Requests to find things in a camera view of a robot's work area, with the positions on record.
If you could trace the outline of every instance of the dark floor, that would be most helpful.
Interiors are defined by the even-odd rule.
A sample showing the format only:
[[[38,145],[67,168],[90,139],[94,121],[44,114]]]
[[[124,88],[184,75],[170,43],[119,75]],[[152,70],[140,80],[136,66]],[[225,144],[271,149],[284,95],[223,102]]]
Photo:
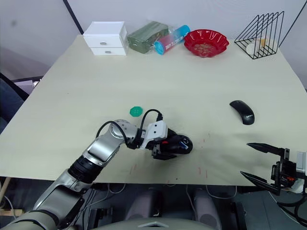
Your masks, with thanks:
[[[51,184],[49,181],[29,180],[29,179],[12,179],[6,192],[6,196],[11,199],[15,208],[22,208],[25,211],[32,209],[35,201],[43,193],[43,191]],[[99,204],[93,205],[92,208],[113,207],[113,222],[124,219],[129,207],[134,198],[146,191],[148,188],[160,190],[164,197],[164,206],[162,217],[177,217],[192,219],[192,210],[186,195],[185,185],[176,185],[168,187],[162,184],[128,184],[125,190],[120,194],[109,194],[109,198]],[[97,190],[94,201],[100,200],[106,195],[107,186],[102,184],[101,190]],[[118,191],[122,188],[122,184],[112,184],[113,191]],[[193,196],[196,188],[205,189],[203,185],[189,185],[189,193]],[[231,196],[234,193],[233,186],[209,186],[209,190],[216,196]],[[282,192],[278,201],[293,202],[298,200],[300,195],[293,193]],[[236,197],[231,200],[221,200],[214,198],[214,203],[217,207],[221,218],[221,223],[224,230],[236,230],[236,218],[231,211],[232,202],[242,202],[246,211],[246,221],[248,230],[305,230],[304,227],[290,220],[276,205],[271,196],[266,191],[253,193],[237,193]],[[307,205],[302,205],[300,215],[307,217]],[[13,217],[0,217],[0,227],[4,227]],[[79,218],[77,225],[81,230],[81,221]]]

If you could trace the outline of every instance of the black metal rack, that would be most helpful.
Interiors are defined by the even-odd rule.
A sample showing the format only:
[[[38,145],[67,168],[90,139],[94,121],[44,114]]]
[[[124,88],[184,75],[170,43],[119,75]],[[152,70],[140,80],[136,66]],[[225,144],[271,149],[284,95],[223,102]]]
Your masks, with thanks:
[[[277,53],[284,11],[257,15],[235,39],[235,43],[252,59]]]

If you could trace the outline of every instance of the beige table surface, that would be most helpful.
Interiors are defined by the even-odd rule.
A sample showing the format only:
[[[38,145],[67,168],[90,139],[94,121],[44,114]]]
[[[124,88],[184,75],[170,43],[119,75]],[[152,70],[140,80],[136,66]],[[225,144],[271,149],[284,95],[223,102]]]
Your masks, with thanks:
[[[253,125],[242,124],[233,100],[253,109]],[[293,161],[307,149],[306,92],[281,52],[252,60],[231,41],[214,58],[183,44],[164,56],[94,56],[78,36],[0,135],[0,175],[55,180],[105,121],[139,126],[142,117],[129,114],[136,105],[159,109],[193,151],[159,161],[122,145],[96,182],[251,185],[239,171],[269,179],[278,157],[246,143],[290,148]]]

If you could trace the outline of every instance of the computer mouse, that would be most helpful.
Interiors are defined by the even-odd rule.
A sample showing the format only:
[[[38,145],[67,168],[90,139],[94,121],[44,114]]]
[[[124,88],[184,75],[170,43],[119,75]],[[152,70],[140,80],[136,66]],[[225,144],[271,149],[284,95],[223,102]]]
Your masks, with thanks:
[[[244,125],[251,125],[255,122],[255,115],[251,108],[243,101],[237,100],[230,103],[241,116]]]

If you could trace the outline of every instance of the red plastic bowl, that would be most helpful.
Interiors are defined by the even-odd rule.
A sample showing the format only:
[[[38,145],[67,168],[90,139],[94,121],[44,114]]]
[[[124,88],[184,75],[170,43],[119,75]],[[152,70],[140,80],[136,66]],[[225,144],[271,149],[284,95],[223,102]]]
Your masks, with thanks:
[[[229,45],[227,38],[214,30],[194,30],[185,37],[185,47],[201,58],[212,58]]]

